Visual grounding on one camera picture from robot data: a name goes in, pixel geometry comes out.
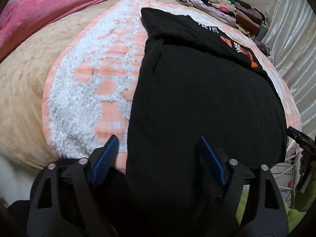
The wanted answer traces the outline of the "right hand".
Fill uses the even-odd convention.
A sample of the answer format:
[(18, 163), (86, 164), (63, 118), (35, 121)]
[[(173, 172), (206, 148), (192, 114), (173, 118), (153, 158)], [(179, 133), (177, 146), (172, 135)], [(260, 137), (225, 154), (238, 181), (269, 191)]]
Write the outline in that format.
[(308, 169), (308, 166), (312, 166), (313, 168), (315, 168), (315, 155), (312, 155), (309, 151), (306, 150), (303, 150), (301, 154), (302, 157), (300, 159), (299, 173), (301, 176), (304, 176)]

